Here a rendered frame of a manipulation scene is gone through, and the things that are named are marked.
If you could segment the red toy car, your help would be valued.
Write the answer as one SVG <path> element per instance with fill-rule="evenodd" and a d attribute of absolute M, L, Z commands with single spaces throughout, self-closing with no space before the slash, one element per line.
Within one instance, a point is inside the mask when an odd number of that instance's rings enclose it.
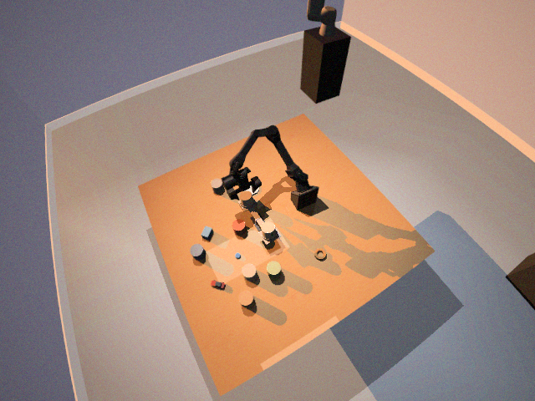
<path fill-rule="evenodd" d="M 215 280 L 211 281 L 212 287 L 218 287 L 220 289 L 224 289 L 225 283 L 224 282 L 217 282 Z"/>

